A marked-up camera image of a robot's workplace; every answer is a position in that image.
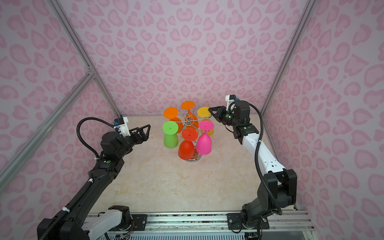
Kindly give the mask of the yellow plastic wine glass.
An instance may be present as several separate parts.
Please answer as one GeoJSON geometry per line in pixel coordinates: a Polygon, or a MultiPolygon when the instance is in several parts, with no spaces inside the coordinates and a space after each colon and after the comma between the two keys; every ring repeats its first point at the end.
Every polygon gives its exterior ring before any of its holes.
{"type": "MultiPolygon", "coordinates": [[[[212,121],[210,120],[211,113],[209,112],[209,108],[208,107],[201,107],[201,108],[199,108],[198,111],[197,111],[197,114],[200,117],[200,119],[199,119],[199,120],[201,120],[200,122],[204,122],[205,121],[205,122],[212,123],[212,121]]],[[[212,128],[210,131],[208,131],[207,134],[208,134],[208,136],[211,137],[214,134],[214,128],[212,128]]]]}

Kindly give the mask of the pink plastic wine glass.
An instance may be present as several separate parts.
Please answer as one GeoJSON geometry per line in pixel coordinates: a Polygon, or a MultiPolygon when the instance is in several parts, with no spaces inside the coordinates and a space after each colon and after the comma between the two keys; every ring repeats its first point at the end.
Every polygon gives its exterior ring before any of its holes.
{"type": "Polygon", "coordinates": [[[214,124],[210,121],[202,121],[199,127],[203,134],[198,139],[196,150],[201,155],[208,155],[212,151],[212,139],[208,132],[214,129],[214,124]]]}

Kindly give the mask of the red plastic wine glass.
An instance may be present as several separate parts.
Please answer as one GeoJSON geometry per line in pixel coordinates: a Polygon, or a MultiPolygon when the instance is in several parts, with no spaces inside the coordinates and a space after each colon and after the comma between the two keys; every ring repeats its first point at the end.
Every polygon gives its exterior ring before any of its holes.
{"type": "Polygon", "coordinates": [[[178,155],[182,160],[188,161],[194,157],[194,141],[198,138],[198,132],[194,129],[184,129],[181,132],[184,141],[179,146],[178,155]]]}

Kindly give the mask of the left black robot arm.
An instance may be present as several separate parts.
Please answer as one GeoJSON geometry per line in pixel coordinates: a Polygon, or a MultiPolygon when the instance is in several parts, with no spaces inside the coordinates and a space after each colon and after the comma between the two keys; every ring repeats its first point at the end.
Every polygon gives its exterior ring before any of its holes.
{"type": "Polygon", "coordinates": [[[40,240],[97,240],[109,230],[132,230],[132,217],[128,207],[114,206],[103,215],[91,220],[87,216],[107,186],[118,176],[124,156],[135,145],[149,139],[150,125],[119,131],[120,125],[111,125],[114,131],[102,136],[102,151],[96,154],[96,164],[88,172],[89,179],[77,194],[53,218],[43,219],[37,227],[40,240]]]}

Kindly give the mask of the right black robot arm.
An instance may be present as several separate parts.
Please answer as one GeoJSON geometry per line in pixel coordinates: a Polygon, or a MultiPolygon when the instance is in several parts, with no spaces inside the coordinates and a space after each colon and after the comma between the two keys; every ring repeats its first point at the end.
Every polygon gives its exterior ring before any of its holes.
{"type": "Polygon", "coordinates": [[[297,174],[284,167],[264,144],[263,117],[254,105],[234,99],[209,112],[219,123],[233,128],[234,138],[254,158],[261,183],[257,197],[243,205],[241,219],[243,227],[260,231],[269,216],[282,215],[284,208],[296,204],[297,174]]]}

